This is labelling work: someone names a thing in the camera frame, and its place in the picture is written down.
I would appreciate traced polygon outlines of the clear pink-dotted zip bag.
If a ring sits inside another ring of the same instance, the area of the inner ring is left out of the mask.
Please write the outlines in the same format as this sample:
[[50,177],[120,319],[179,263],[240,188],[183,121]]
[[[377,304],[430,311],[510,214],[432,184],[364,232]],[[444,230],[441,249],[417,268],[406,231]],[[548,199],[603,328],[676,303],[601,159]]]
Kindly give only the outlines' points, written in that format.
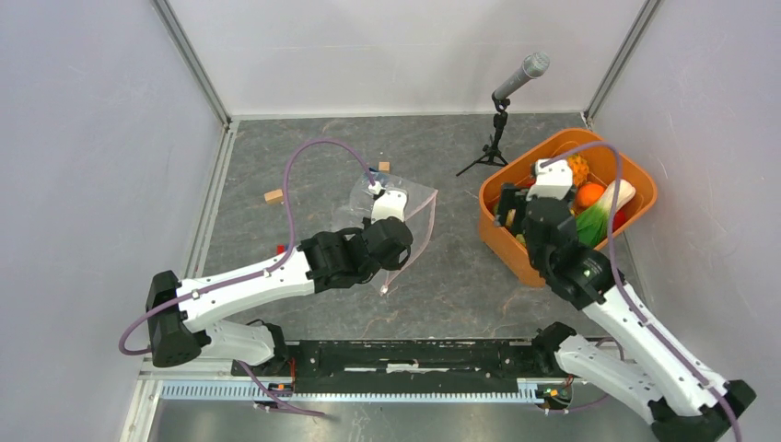
[[[438,190],[387,173],[374,172],[372,176],[385,187],[407,192],[408,202],[403,222],[413,236],[410,258],[405,265],[399,270],[381,270],[370,282],[381,296],[386,296],[396,289],[399,276],[410,270],[429,244],[434,227]],[[364,220],[369,219],[373,204],[373,198],[367,190],[369,184],[367,176],[360,174],[348,198],[334,211],[331,229],[361,227]]]

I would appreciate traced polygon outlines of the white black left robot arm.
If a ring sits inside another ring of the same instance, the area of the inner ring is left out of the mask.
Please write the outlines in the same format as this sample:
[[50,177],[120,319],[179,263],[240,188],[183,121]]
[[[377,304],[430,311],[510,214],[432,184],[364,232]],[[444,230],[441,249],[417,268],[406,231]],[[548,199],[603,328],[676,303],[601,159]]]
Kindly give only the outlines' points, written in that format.
[[399,270],[414,237],[390,217],[364,227],[319,232],[264,262],[202,278],[154,276],[146,323],[155,367],[180,366],[198,357],[231,359],[278,375],[290,353],[280,327],[238,324],[229,317],[290,297],[366,284],[382,270]]

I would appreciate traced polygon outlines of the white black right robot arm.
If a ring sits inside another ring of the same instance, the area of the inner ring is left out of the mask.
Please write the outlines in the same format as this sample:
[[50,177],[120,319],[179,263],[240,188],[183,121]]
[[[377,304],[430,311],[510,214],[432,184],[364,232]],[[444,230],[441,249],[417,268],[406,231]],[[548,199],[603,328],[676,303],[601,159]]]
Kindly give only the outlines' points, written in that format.
[[509,217],[511,229],[525,240],[531,268],[635,360],[629,364],[607,355],[555,323],[538,335],[531,352],[539,373],[563,370],[594,384],[637,413],[659,441],[718,441],[727,433],[743,440],[739,419],[755,391],[709,369],[642,306],[616,265],[578,240],[566,201],[505,183],[495,223],[501,227]]

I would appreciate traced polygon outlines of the toy bok choy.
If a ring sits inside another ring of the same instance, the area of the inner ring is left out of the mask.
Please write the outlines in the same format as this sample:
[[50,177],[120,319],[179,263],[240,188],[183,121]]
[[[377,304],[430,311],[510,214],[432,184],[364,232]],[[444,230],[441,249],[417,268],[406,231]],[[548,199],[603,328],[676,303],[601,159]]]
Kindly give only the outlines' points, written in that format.
[[627,180],[613,181],[594,204],[585,208],[576,217],[577,235],[581,243],[595,248],[608,235],[608,226],[613,229],[611,213],[617,214],[636,194],[635,187]]

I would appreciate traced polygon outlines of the toy orange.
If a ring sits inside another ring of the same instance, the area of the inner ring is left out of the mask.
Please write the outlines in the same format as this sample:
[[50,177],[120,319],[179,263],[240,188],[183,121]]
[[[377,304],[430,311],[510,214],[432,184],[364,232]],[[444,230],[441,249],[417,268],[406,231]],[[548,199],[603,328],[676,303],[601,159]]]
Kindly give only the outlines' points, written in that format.
[[576,193],[575,203],[579,209],[587,209],[595,204],[605,192],[605,187],[596,182],[585,182]]

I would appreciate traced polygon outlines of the toy pineapple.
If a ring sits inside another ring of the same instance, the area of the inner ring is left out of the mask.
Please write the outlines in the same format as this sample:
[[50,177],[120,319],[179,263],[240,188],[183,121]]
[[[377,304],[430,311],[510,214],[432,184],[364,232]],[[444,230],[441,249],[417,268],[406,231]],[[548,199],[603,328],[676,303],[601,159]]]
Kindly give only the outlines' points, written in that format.
[[590,167],[588,161],[580,154],[571,155],[566,161],[572,171],[573,184],[578,188],[581,187],[589,178]]

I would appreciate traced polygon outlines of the red toy tomato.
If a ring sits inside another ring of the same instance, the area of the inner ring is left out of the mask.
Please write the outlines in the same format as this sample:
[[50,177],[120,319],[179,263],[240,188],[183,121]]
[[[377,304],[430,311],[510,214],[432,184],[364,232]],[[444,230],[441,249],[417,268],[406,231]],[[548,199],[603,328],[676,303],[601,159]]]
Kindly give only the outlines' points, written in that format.
[[628,216],[624,209],[618,210],[613,218],[612,231],[617,232],[627,222]]

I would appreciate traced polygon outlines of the wooden block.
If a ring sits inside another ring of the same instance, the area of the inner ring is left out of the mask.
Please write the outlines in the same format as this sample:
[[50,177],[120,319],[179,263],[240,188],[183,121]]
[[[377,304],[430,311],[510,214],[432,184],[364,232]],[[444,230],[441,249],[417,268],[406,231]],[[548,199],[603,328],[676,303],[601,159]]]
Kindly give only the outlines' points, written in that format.
[[282,204],[285,201],[285,192],[283,189],[275,189],[264,194],[264,201],[269,205]]

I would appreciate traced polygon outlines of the orange plastic bin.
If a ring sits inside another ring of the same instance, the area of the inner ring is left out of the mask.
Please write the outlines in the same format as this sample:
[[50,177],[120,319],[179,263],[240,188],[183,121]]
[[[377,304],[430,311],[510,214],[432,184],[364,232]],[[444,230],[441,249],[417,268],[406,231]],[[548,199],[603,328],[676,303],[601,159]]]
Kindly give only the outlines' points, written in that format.
[[[586,129],[564,129],[542,141],[529,152],[510,161],[507,166],[494,173],[482,184],[478,193],[480,202],[479,236],[522,284],[531,287],[545,286],[539,272],[530,266],[525,246],[511,236],[505,228],[494,225],[493,208],[499,199],[501,186],[510,182],[514,184],[528,182],[531,167],[539,159],[556,157],[580,145],[601,140],[602,138],[598,134]],[[627,228],[640,219],[653,206],[658,196],[656,183],[644,169],[625,155],[621,156],[621,163],[621,177],[635,187],[636,194],[623,208],[628,219],[626,224],[615,232],[615,238],[619,238]]]

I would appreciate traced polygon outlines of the grey microphone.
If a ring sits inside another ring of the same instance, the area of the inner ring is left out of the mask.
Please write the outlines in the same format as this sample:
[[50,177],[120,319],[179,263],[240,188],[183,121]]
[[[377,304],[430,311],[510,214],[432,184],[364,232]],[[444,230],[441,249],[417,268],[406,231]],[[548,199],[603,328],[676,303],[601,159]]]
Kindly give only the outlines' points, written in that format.
[[550,66],[550,57],[545,52],[534,52],[524,58],[521,66],[492,93],[492,99],[508,99],[519,88],[531,80],[543,76]]

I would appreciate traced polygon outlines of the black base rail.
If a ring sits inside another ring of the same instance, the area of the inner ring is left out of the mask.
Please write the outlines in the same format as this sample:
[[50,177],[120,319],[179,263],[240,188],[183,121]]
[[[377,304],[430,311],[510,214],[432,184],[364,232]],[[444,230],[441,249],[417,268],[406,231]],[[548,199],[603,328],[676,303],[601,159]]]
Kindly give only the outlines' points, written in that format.
[[289,342],[283,358],[252,370],[291,378],[295,393],[509,393],[520,378],[566,378],[530,340]]

